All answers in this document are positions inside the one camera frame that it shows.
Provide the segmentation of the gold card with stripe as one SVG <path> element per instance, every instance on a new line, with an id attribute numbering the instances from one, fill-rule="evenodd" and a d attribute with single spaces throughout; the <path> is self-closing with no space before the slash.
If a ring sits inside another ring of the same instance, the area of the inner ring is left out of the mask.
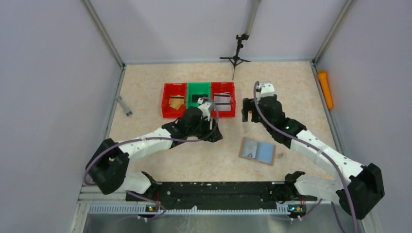
<path id="1" fill-rule="evenodd" d="M 183 99 L 183 100 L 185 100 L 185 97 L 184 97 L 184 96 L 180 96 L 180 95 L 170 96 L 169 102 L 170 102 L 171 99 Z"/>

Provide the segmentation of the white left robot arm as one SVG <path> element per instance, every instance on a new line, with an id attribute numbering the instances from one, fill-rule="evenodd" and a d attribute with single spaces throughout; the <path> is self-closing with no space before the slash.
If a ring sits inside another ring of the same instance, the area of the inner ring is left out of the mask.
<path id="1" fill-rule="evenodd" d="M 154 181 L 142 171 L 129 171 L 130 164 L 184 143 L 222 140 L 218 120 L 211 116 L 212 111 L 212 104 L 206 102 L 186 109 L 177 120 L 146 135 L 120 142 L 111 138 L 104 140 L 88 162 L 85 175 L 104 195 L 131 191 L 143 200 L 153 199 L 156 193 Z"/>

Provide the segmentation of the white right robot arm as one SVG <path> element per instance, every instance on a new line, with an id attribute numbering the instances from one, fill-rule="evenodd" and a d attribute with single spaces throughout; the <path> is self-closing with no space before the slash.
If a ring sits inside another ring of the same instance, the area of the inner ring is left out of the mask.
<path id="1" fill-rule="evenodd" d="M 242 121 L 260 123 L 279 144 L 306 156 L 315 165 L 333 177 L 319 179 L 301 174 L 296 181 L 285 186 L 285 194 L 291 200 L 303 195 L 338 202 L 348 214 L 354 208 L 356 219 L 363 220 L 384 197 L 381 169 L 370 163 L 363 165 L 337 152 L 323 143 L 301 122 L 289 118 L 282 110 L 277 96 L 242 100 Z"/>

